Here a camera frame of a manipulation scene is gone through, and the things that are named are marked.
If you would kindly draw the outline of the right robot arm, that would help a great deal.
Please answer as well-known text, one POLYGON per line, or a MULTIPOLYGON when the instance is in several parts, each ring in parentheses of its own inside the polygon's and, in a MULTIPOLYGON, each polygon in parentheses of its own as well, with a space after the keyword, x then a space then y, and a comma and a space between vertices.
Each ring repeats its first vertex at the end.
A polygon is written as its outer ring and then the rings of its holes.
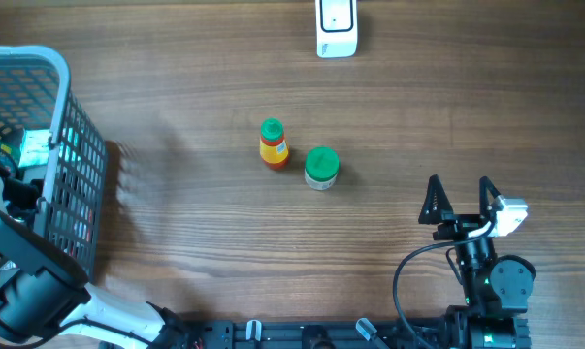
POLYGON ((466 304, 451 305, 438 332, 425 340, 440 348, 530 348, 528 310, 536 269, 515 255, 499 256, 496 238, 513 233, 527 218, 528 204, 502 195, 489 178, 479 180, 479 213, 454 212, 437 175, 429 178, 418 222, 435 225, 433 240, 453 242, 450 267, 463 287, 466 304))

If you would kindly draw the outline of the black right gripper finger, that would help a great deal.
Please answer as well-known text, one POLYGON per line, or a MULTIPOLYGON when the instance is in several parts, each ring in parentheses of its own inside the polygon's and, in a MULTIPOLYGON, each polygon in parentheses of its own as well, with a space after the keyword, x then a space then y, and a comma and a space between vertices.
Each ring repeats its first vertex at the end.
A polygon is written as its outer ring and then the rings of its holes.
POLYGON ((483 176, 479 180, 479 212, 482 218, 489 217, 489 197, 493 199, 501 195, 501 192, 495 187, 488 176, 483 176))
POLYGON ((438 225, 454 220, 454 211, 449 202, 439 176, 429 177, 426 197, 422 205, 418 223, 438 225))

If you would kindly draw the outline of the teal white small packet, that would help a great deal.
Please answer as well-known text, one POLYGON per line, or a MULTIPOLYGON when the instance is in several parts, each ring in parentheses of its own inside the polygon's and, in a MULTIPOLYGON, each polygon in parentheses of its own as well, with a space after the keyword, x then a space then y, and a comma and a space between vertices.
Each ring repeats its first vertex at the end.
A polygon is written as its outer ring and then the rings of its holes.
POLYGON ((20 145, 18 166, 29 168, 45 165, 49 160, 50 129, 25 130, 20 145))

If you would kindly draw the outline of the green lid jar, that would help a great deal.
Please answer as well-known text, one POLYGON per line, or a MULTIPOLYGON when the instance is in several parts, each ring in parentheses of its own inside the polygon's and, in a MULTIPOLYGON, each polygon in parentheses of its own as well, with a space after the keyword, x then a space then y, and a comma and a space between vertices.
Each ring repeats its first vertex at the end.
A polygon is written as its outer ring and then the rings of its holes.
POLYGON ((307 185, 318 191, 332 187, 339 174, 340 158, 330 147, 320 146, 312 149, 305 161, 305 180, 307 185))

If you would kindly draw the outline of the red yellow sauce bottle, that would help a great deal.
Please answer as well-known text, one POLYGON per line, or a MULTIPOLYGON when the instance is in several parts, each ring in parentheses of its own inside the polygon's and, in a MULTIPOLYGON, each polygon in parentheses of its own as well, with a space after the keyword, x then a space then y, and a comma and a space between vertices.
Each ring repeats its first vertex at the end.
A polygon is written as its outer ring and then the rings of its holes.
POLYGON ((259 154, 272 170, 282 169, 288 162, 290 152, 283 124, 276 118, 266 119, 260 128, 259 154))

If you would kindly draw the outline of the green 3M glove package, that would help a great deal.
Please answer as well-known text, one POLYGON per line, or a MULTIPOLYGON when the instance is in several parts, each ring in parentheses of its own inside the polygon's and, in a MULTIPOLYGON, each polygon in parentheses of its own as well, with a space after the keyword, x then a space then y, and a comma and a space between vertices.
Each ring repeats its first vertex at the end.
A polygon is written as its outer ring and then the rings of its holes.
POLYGON ((0 163, 9 168, 17 168, 20 159, 20 148, 0 141, 0 163))

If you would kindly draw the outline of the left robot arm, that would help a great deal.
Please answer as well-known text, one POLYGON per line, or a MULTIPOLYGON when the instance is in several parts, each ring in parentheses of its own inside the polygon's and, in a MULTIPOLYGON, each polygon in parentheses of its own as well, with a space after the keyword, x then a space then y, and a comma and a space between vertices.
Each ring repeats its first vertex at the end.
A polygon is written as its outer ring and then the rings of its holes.
POLYGON ((188 348, 191 330, 174 312, 116 297, 81 266, 15 220, 7 202, 35 188, 0 162, 0 348, 38 348, 67 334, 103 348, 188 348))

